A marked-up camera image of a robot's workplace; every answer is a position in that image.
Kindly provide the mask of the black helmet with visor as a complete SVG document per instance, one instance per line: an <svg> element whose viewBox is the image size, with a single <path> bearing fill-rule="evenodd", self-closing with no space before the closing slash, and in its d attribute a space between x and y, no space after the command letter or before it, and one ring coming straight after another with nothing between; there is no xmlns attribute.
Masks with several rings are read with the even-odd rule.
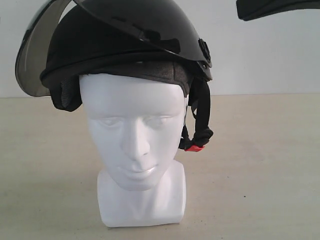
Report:
<svg viewBox="0 0 320 240"><path fill-rule="evenodd" d="M19 87L49 96L73 112L79 78L108 73L177 84L189 96L195 132L182 129L179 148L199 152L210 141L211 53L173 0L48 0L30 21L15 60Z"/></svg>

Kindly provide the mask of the white mannequin head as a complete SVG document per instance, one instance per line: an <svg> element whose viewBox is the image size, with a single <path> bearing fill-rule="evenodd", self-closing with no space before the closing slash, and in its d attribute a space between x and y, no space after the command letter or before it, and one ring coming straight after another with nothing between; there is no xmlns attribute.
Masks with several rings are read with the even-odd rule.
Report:
<svg viewBox="0 0 320 240"><path fill-rule="evenodd" d="M176 224L186 207L175 160L188 99L182 88L110 74L79 78L88 129L101 156L97 199L108 227Z"/></svg>

